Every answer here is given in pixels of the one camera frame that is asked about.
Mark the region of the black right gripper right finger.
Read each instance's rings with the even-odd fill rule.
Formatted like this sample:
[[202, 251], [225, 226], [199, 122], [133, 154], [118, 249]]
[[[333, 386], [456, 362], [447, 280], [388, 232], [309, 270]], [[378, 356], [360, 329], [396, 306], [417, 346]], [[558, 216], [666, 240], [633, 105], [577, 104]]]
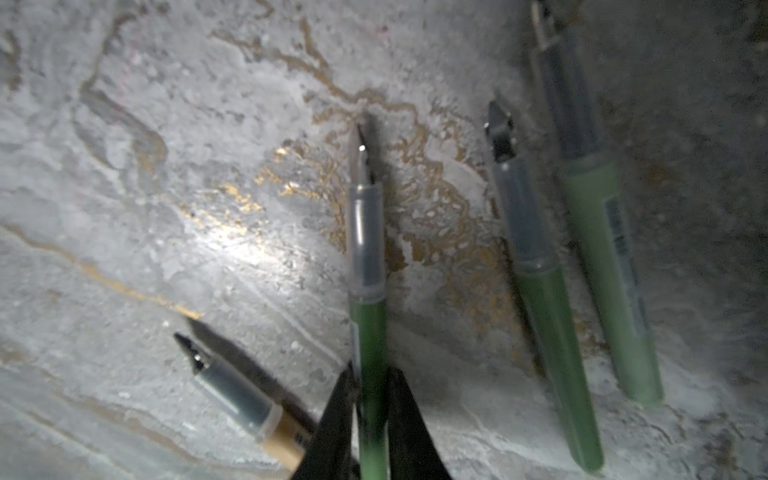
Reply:
[[451, 480], [400, 369], [389, 368], [387, 389], [390, 478]]

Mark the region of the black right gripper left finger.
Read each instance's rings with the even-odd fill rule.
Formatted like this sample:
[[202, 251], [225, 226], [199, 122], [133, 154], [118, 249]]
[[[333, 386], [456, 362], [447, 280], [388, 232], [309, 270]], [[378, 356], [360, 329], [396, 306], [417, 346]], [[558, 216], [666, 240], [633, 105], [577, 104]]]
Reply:
[[357, 398], [354, 371], [352, 367], [347, 367], [336, 381], [322, 418], [291, 480], [350, 478], [353, 472], [351, 436]]

